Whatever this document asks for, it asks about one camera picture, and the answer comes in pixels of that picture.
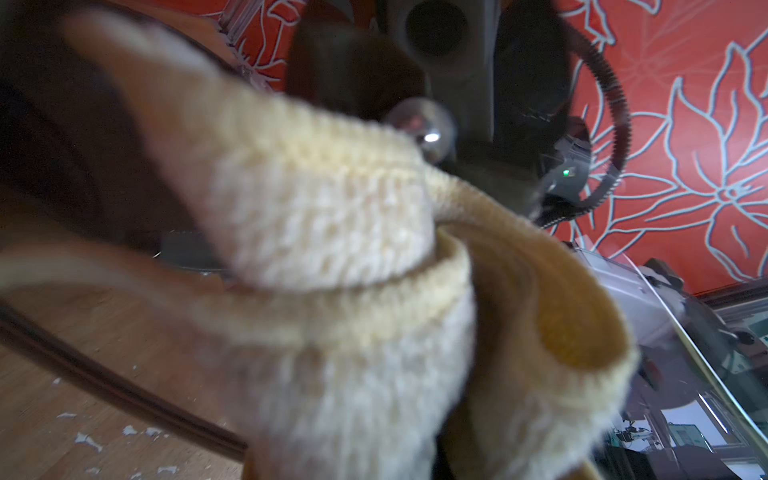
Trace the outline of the yellow cloth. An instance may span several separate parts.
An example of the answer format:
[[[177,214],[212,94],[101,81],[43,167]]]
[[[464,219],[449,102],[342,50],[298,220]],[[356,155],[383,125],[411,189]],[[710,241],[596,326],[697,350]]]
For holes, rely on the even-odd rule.
[[[573,253],[406,134],[257,90],[102,9],[67,43],[232,269],[224,289],[91,241],[11,246],[1,287],[111,287],[160,310],[246,439],[247,479],[596,479],[639,359]]]

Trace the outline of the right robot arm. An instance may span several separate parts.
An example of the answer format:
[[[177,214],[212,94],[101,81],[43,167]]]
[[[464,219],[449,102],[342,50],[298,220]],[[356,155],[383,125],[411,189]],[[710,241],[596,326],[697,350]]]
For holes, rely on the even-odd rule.
[[[725,379],[767,376],[763,1],[303,1],[284,86],[414,133],[603,262]]]

